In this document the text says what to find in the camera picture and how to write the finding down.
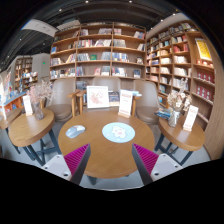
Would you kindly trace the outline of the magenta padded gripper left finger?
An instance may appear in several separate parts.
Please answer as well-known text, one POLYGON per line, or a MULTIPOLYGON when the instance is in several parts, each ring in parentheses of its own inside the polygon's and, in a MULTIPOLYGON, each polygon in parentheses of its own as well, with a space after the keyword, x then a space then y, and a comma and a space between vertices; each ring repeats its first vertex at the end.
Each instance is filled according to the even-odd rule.
POLYGON ((42 167, 42 169, 79 185, 90 155, 90 145, 86 144, 65 156, 54 156, 42 167))

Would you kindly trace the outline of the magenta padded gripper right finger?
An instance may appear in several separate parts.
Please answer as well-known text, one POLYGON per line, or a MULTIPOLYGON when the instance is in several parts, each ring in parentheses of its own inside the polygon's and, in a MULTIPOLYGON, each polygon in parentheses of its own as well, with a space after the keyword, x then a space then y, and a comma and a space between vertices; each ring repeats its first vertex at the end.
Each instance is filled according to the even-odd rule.
POLYGON ((158 155, 137 144, 132 145, 132 155, 144 185, 182 169, 182 166, 167 154, 158 155))

